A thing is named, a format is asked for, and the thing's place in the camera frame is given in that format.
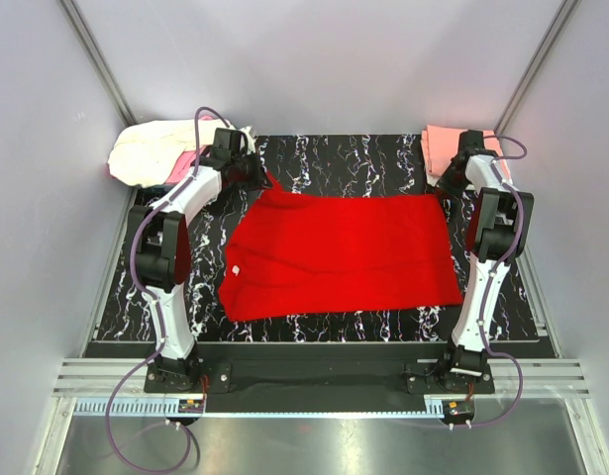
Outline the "red t-shirt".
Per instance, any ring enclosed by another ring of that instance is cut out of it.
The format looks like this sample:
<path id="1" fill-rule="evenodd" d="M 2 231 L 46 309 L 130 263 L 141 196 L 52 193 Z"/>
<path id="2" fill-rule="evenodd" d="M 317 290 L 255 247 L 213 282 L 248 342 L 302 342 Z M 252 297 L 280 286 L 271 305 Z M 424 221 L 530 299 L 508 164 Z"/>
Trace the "red t-shirt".
<path id="1" fill-rule="evenodd" d="M 274 185 L 225 254 L 219 299 L 232 322 L 462 302 L 433 194 L 318 197 Z"/>

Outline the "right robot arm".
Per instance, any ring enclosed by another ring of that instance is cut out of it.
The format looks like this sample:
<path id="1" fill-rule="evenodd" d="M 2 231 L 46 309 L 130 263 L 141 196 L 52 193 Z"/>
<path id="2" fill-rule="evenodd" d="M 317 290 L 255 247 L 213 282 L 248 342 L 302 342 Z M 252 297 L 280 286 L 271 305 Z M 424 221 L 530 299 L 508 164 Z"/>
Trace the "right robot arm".
<path id="1" fill-rule="evenodd" d="M 504 278 L 523 252 L 535 199 L 516 188 L 499 170 L 504 159 L 486 147 L 481 131 L 459 135 L 457 154 L 438 179 L 436 191 L 459 198 L 475 191 L 474 212 L 466 233 L 470 272 L 460 315 L 435 368 L 447 392 L 466 393 L 491 379 L 488 360 L 505 358 L 490 349 L 489 330 Z"/>

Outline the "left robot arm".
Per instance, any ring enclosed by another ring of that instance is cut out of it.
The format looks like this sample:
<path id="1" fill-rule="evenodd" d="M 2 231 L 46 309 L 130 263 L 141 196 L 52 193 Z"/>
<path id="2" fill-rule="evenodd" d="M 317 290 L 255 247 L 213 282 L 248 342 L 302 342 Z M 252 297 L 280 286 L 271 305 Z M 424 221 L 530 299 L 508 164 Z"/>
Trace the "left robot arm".
<path id="1" fill-rule="evenodd" d="M 184 301 L 191 271 L 188 226 L 230 185 L 252 191 L 270 186 L 249 128 L 216 129 L 179 183 L 152 205 L 129 212 L 128 268 L 150 306 L 155 334 L 154 354 L 146 359 L 148 392 L 189 392 L 204 380 Z"/>

